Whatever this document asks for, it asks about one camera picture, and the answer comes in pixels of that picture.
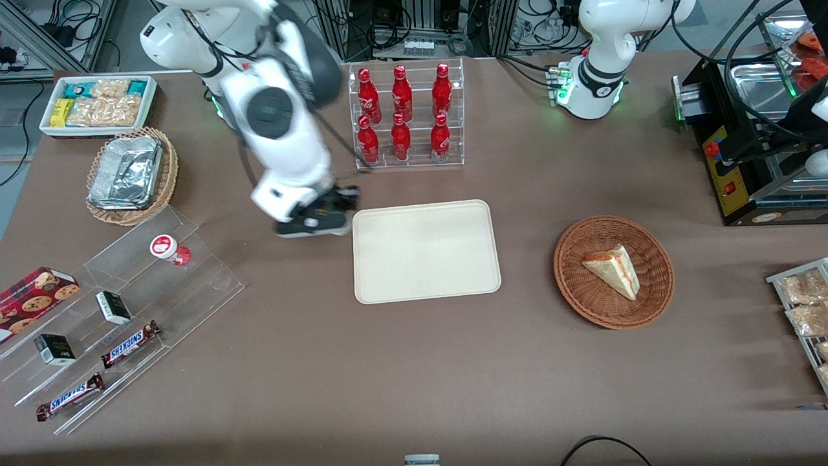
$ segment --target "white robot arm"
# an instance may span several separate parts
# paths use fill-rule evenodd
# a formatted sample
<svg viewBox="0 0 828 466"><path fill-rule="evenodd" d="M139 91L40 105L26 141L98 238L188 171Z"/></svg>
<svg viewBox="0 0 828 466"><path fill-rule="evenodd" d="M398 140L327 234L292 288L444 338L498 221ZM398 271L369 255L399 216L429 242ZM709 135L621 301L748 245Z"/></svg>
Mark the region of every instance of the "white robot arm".
<svg viewBox="0 0 828 466"><path fill-rule="evenodd" d="M557 104L582 119L606 115L636 54L631 33L658 29L672 14L684 22L695 5L696 0L583 0L578 18L592 45L586 57L560 63L559 70L569 73L559 77Z"/></svg>
<svg viewBox="0 0 828 466"><path fill-rule="evenodd" d="M342 88L342 70L325 43L290 8L268 0L168 3L175 6L142 33L144 50L163 66L193 70L216 96L227 123L265 167L251 198L277 221L277 234L348 232L359 191L336 186L312 115ZM245 70L214 44L239 8L259 16L273 45Z"/></svg>

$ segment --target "red coca-cola bottle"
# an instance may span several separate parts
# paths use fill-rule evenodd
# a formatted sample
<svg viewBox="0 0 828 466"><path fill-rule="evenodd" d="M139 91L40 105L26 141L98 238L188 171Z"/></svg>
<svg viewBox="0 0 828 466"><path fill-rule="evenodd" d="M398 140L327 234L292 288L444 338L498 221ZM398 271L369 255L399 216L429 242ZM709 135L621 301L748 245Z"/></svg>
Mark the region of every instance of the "red coca-cola bottle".
<svg viewBox="0 0 828 466"><path fill-rule="evenodd" d="M379 109L379 93L377 86L371 82L371 72L368 68L361 68L357 73L359 77L359 106L363 114L371 119L371 124L379 124L383 121L383 112Z"/></svg>
<svg viewBox="0 0 828 466"><path fill-rule="evenodd" d="M451 81L449 81L449 66L446 63L437 65L437 79L431 88L431 112L434 117L440 112L449 114L451 110Z"/></svg>
<svg viewBox="0 0 828 466"><path fill-rule="evenodd" d="M394 157L400 162L408 160L412 153L412 132L408 129L402 112L394 114L394 127L391 128L391 139L394 142Z"/></svg>
<svg viewBox="0 0 828 466"><path fill-rule="evenodd" d="M451 133L445 121L447 118L444 113L439 113L434 118L435 125L431 129L431 160L437 163L443 163L449 158L449 138Z"/></svg>
<svg viewBox="0 0 828 466"><path fill-rule="evenodd" d="M379 163L379 138L377 132L371 128L371 120L367 115L360 115L357 120L359 123L359 145L362 147L363 158L368 165L376 165Z"/></svg>
<svg viewBox="0 0 828 466"><path fill-rule="evenodd" d="M406 121L411 121L414 118L414 101L412 85L406 78L405 66L394 66L394 87L391 94L394 98L394 111L401 112Z"/></svg>

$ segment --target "brown wicker basket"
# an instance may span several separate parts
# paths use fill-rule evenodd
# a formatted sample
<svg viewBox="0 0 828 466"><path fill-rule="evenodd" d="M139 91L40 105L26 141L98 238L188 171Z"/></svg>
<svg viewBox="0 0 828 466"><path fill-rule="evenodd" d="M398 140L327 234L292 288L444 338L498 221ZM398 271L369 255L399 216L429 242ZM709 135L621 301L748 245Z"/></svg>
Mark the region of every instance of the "brown wicker basket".
<svg viewBox="0 0 828 466"><path fill-rule="evenodd" d="M178 155L176 154L176 148L172 147L170 139L167 139L164 133L153 128L136 129L128 133L119 134L115 136L115 139L137 138L139 136L152 136L153 138L158 138L164 144L164 152L161 155L161 171L158 173L155 190L155 200L149 208L143 211L105 211L87 202L87 208L89 208L89 211L98 220L115 223L120 226L135 226L160 212L172 198L172 192L176 189L176 176L178 176ZM95 179L95 174L98 173L98 165L100 164L101 155L104 153L105 147L106 145L98 151L98 156L92 162L92 169L86 177L86 189L92 188L92 181Z"/></svg>
<svg viewBox="0 0 828 466"><path fill-rule="evenodd" d="M641 289L635 301L616 292L581 264L589 254L621 244L633 261ZM555 248L558 288L580 315L606 328L639 328L652 323L670 305L675 280L661 243L634 222L594 216L571 226Z"/></svg>

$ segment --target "foil container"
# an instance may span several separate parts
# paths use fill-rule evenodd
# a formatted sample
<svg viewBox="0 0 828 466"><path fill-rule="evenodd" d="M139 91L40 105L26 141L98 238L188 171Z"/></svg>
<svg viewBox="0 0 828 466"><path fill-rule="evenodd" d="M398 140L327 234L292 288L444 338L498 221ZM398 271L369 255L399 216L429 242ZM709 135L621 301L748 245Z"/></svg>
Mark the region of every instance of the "foil container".
<svg viewBox="0 0 828 466"><path fill-rule="evenodd" d="M110 141L103 149L86 201L108 211L147 209L152 204L163 150L161 141L152 136Z"/></svg>

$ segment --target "red switch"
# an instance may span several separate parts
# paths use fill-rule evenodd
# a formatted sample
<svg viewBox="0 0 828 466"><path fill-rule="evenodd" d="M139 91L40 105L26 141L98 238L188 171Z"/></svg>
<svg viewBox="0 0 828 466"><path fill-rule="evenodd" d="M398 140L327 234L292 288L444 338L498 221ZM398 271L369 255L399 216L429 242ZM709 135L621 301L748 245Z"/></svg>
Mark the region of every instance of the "red switch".
<svg viewBox="0 0 828 466"><path fill-rule="evenodd" d="M717 143L716 141L705 144L705 155L707 157L714 158L720 153L721 151L719 150L719 143Z"/></svg>

